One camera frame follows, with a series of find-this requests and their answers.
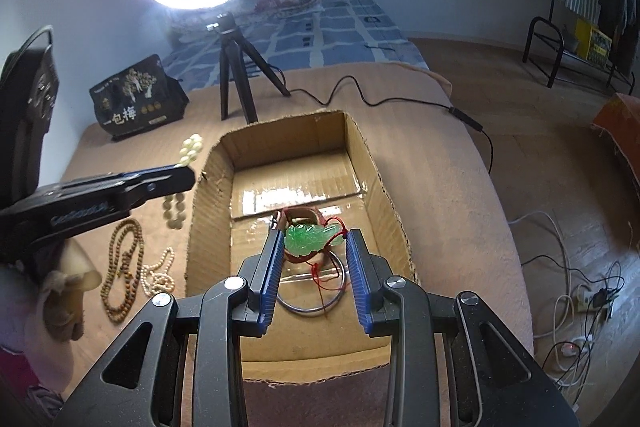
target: black packaging bag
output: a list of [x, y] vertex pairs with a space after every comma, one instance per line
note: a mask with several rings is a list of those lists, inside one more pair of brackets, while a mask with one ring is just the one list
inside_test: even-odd
[[89, 94], [98, 124], [114, 140], [180, 120], [189, 103], [180, 82], [164, 73], [158, 55], [110, 76]]

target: red string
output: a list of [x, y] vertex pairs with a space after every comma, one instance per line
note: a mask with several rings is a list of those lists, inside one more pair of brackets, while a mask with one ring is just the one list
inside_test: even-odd
[[[332, 235], [331, 238], [329, 238], [329, 240], [324, 244], [322, 251], [328, 251], [329, 246], [331, 245], [331, 243], [336, 237], [340, 237], [340, 236], [344, 238], [347, 237], [347, 227], [345, 227], [344, 222], [339, 217], [336, 217], [336, 216], [329, 217], [326, 220], [326, 222], [329, 222], [331, 219], [335, 219], [336, 221], [338, 221], [342, 226], [342, 230], [340, 230], [340, 232], [334, 233], [334, 235]], [[329, 256], [329, 260], [331, 261], [331, 264], [334, 266], [335, 276], [327, 279], [328, 281], [333, 279], [338, 279], [340, 277], [340, 268], [337, 266], [337, 264], [335, 264], [334, 258]], [[320, 295], [320, 302], [322, 302], [322, 310], [326, 312], [326, 307], [324, 305], [324, 298], [322, 297], [322, 290], [330, 291], [330, 292], [342, 291], [346, 287], [346, 283], [341, 285], [339, 288], [326, 288], [322, 286], [321, 280], [320, 280], [320, 274], [319, 274], [319, 269], [322, 267], [321, 264], [310, 263], [309, 261], [305, 261], [305, 262], [311, 267], [311, 278], [314, 280], [314, 282], [318, 286], [318, 294]]]

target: tripod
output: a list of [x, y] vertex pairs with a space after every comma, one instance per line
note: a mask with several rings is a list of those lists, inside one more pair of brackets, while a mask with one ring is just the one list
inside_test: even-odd
[[258, 121], [258, 115], [255, 112], [254, 97], [251, 94], [249, 77], [246, 74], [246, 66], [242, 54], [248, 55], [283, 96], [291, 96], [289, 90], [276, 76], [270, 65], [267, 64], [267, 61], [264, 60], [262, 55], [258, 53], [258, 50], [244, 38], [231, 13], [218, 15], [218, 22], [207, 26], [207, 30], [215, 30], [219, 33], [220, 44], [222, 46], [220, 49], [220, 109], [222, 120], [226, 120], [229, 116], [229, 68], [231, 68], [246, 123]]

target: blue gripper pad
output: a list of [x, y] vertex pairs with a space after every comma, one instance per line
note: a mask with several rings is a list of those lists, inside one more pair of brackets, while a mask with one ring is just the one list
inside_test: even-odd
[[356, 304], [358, 321], [364, 328], [364, 332], [370, 334], [373, 328], [371, 289], [369, 283], [367, 283], [361, 258], [363, 255], [368, 256], [369, 251], [366, 250], [366, 247], [363, 249], [363, 245], [364, 240], [362, 240], [360, 230], [350, 230], [347, 234], [346, 253], [351, 288], [353, 290], [353, 300]]
[[280, 234], [280, 238], [274, 247], [274, 253], [271, 256], [271, 262], [267, 269], [267, 276], [264, 286], [260, 291], [260, 314], [258, 316], [258, 329], [261, 334], [266, 334], [267, 328], [273, 320], [273, 311], [276, 307], [276, 296], [278, 295], [278, 286], [280, 284], [280, 275], [282, 273], [282, 263], [284, 261], [284, 234]]

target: metal screw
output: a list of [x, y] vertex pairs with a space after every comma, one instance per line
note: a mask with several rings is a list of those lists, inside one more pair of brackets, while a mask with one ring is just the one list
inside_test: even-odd
[[462, 292], [460, 300], [467, 306], [475, 306], [480, 301], [479, 297], [473, 292]]
[[386, 280], [386, 285], [391, 286], [391, 288], [404, 288], [406, 280], [398, 275], [394, 275]]
[[153, 302], [154, 306], [162, 308], [162, 306], [167, 306], [167, 304], [171, 302], [171, 295], [168, 293], [159, 293], [151, 299], [151, 302]]
[[239, 290], [244, 285], [244, 279], [242, 277], [227, 277], [225, 280], [225, 288], [227, 290]]

